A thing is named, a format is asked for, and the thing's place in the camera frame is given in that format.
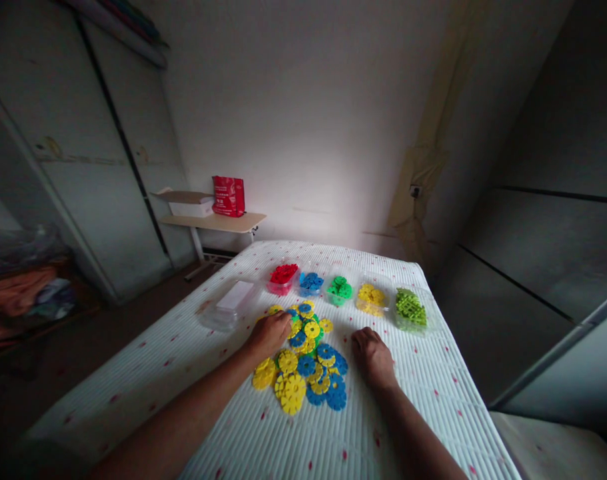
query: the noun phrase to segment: right hand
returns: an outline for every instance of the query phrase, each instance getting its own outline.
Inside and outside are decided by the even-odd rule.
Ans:
[[[257,358],[257,364],[272,357],[283,346],[292,331],[292,315],[279,310],[274,315],[263,317],[245,341],[245,347]]]
[[[352,334],[352,351],[356,366],[371,389],[398,387],[390,349],[370,327]]]

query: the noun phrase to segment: plastic bag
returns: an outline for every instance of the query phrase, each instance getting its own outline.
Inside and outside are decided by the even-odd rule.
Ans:
[[[55,225],[0,230],[0,274],[47,263],[69,252]]]
[[[245,213],[245,189],[242,179],[212,177],[215,184],[215,204],[212,210],[219,215],[240,217]]]

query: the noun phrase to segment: cardboard box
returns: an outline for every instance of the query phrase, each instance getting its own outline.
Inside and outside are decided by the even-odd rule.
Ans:
[[[203,218],[214,213],[212,206],[215,204],[215,198],[210,193],[174,191],[165,187],[153,195],[168,202],[173,215]]]

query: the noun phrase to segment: pile of clothes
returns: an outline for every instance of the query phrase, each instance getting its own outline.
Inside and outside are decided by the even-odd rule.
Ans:
[[[0,340],[60,320],[70,313],[76,302],[70,281],[58,278],[57,271],[50,266],[2,279]]]

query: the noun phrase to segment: orange cloth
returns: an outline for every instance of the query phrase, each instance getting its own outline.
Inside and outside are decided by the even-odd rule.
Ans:
[[[39,292],[55,278],[57,271],[52,267],[44,267],[0,280],[0,312],[9,317],[28,313]]]

